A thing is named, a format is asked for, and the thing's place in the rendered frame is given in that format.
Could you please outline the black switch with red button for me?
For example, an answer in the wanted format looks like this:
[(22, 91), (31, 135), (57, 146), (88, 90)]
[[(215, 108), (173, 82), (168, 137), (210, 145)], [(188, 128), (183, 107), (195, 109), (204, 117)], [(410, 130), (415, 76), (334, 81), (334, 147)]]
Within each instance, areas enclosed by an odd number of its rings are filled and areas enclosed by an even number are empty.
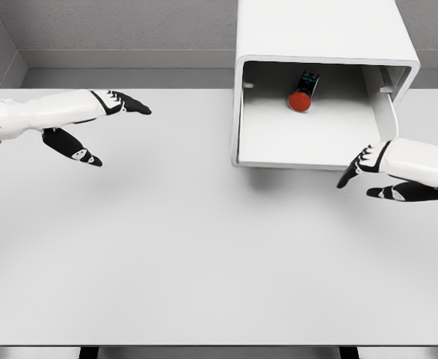
[(305, 112), (310, 109), (319, 79), (320, 75), (318, 73), (303, 71), (296, 89), (287, 99), (287, 104), (291, 110)]

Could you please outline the white sliding cabinet drawer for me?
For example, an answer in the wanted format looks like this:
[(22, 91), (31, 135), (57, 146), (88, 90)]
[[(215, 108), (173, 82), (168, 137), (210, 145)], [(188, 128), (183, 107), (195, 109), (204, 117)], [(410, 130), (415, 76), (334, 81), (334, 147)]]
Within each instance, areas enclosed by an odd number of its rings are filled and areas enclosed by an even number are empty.
[[(304, 71), (319, 76), (310, 108), (287, 99)], [(341, 171), (370, 144), (398, 134), (383, 68), (247, 61), (235, 74), (232, 163), (249, 168)]]

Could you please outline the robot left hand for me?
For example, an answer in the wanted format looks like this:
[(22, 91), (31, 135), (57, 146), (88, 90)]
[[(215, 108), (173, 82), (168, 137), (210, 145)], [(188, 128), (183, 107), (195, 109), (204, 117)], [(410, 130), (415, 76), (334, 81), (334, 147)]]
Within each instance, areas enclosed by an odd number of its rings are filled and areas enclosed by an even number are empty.
[(120, 112), (152, 113), (139, 100), (115, 90), (72, 90), (42, 96), (26, 105), (31, 128), (42, 131), (44, 144), (69, 159), (97, 167), (102, 166), (102, 161), (65, 131), (64, 126)]

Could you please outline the white tabletop storage cabinet shell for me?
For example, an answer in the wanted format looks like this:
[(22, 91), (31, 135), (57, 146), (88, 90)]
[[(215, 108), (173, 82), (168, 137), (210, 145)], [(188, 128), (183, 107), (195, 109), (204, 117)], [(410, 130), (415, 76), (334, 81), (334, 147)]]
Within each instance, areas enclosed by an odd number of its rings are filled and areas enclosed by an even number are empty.
[(394, 104), (421, 67), (395, 0), (238, 0), (235, 95), (248, 61), (400, 67)]

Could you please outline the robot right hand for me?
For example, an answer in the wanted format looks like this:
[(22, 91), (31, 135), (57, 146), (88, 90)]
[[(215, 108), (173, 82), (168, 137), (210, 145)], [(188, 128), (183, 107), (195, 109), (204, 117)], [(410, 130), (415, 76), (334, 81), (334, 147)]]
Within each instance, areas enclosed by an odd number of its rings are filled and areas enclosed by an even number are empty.
[(370, 144), (349, 164), (336, 187), (362, 174), (385, 174), (403, 182), (370, 188), (366, 195), (398, 202), (438, 200), (438, 146), (395, 138)]

